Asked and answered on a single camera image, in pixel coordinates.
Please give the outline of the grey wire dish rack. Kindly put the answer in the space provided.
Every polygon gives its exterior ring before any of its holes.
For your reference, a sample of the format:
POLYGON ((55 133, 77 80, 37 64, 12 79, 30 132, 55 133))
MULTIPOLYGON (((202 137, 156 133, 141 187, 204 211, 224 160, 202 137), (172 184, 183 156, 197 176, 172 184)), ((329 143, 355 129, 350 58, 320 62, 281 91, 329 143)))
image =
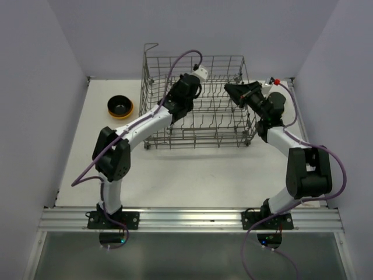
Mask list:
POLYGON ((224 90, 227 83, 249 82, 245 58, 242 55, 188 54, 171 65, 176 56, 158 52, 156 43, 146 43, 143 49, 142 82, 139 114, 143 115, 161 100, 166 90, 181 74, 190 73, 201 63, 209 73, 202 84, 202 93, 193 110, 174 125, 157 131, 144 141, 144 148, 177 149, 225 146, 249 146, 256 134, 256 115, 249 108, 239 108, 224 90))

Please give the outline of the beige brown glazed bowl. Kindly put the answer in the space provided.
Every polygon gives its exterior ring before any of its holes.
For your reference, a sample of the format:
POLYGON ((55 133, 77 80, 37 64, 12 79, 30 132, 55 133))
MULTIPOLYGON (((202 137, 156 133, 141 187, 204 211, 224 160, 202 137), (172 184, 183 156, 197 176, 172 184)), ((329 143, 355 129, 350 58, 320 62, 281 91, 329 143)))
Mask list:
POLYGON ((126 96, 116 95, 108 100, 107 108, 110 114, 122 117, 130 113, 132 102, 126 96))

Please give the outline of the yellow bowl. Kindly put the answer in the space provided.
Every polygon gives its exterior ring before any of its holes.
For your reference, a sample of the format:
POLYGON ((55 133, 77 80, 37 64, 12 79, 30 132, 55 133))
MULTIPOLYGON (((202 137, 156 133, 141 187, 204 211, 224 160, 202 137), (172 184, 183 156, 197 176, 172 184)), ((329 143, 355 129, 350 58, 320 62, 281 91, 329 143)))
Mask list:
POLYGON ((108 113, 112 118, 123 120, 133 112, 133 103, 111 103, 108 105, 108 113))

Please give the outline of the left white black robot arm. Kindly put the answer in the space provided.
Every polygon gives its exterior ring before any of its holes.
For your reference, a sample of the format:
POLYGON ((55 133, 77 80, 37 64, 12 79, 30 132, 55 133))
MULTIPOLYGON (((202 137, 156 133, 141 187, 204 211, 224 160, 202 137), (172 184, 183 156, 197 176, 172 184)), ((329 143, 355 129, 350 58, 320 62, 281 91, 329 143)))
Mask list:
POLYGON ((146 114, 123 127, 105 127, 100 131, 93 160, 103 182, 97 204, 103 211, 100 221, 108 229, 117 228, 121 222, 118 212, 122 209, 120 193, 122 179, 131 168, 131 152, 146 138, 173 125, 192 111, 193 101, 199 97, 202 82, 207 77, 205 69, 181 75, 165 99, 159 100, 146 114))

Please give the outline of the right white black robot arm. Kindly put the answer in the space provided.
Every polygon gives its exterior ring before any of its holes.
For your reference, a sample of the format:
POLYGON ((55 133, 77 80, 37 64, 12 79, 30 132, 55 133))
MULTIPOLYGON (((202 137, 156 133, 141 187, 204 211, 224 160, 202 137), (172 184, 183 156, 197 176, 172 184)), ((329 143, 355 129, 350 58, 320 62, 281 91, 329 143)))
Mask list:
POLYGON ((278 229, 286 225, 292 207, 331 192, 329 154, 322 148, 303 144, 286 130, 282 120, 286 103, 283 94, 272 92, 264 96, 265 87, 259 82, 227 83, 224 89, 238 107, 250 107, 259 116, 259 137, 287 158, 285 187, 266 199, 258 212, 247 209, 241 214, 244 229, 278 229))

